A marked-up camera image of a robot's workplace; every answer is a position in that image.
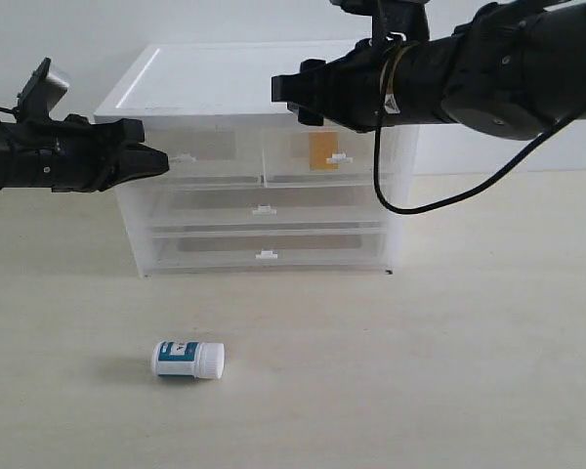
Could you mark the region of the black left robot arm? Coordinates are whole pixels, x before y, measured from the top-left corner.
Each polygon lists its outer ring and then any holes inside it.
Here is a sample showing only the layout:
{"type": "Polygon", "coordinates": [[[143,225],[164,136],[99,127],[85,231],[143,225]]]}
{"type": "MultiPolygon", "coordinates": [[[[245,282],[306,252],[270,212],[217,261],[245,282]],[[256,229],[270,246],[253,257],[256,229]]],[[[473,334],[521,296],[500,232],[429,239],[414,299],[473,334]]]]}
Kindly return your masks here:
{"type": "Polygon", "coordinates": [[[145,145],[140,120],[91,123],[77,114],[0,120],[0,191],[105,192],[169,169],[168,155],[145,145]]]}

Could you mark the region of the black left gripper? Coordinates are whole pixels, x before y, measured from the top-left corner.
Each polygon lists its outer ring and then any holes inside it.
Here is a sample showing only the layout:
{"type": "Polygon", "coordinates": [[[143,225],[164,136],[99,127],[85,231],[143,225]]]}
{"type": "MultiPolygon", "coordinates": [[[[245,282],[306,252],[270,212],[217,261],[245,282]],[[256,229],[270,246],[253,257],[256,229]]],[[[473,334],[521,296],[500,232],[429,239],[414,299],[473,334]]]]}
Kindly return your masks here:
{"type": "Polygon", "coordinates": [[[61,122],[60,151],[52,192],[104,192],[118,183],[161,176],[169,171],[168,155],[143,144],[143,122],[121,118],[92,123],[79,114],[61,122]]]}

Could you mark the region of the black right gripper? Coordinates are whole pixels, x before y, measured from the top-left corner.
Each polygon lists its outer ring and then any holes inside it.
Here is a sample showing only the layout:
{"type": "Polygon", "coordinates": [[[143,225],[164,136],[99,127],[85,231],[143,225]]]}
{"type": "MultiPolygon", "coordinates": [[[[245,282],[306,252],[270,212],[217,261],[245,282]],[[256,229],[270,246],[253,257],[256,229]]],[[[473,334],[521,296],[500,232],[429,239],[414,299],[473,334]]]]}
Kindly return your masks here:
{"type": "Polygon", "coordinates": [[[304,60],[297,73],[272,77],[271,101],[286,104],[302,125],[330,121],[358,133],[371,132],[387,62],[401,46],[401,41],[373,46],[366,39],[332,62],[304,60]]]}

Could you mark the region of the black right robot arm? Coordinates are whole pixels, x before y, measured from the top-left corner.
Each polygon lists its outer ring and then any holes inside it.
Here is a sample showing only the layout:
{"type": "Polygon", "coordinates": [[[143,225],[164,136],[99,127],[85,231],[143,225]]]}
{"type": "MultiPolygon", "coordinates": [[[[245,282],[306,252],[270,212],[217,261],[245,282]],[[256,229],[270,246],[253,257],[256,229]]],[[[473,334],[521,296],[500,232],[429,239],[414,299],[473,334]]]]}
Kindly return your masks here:
{"type": "Polygon", "coordinates": [[[272,79],[272,100],[306,125],[459,124],[528,141],[564,117],[586,120],[586,2],[490,2],[432,38],[422,1],[344,1],[372,34],[345,56],[307,59],[272,79]]]}

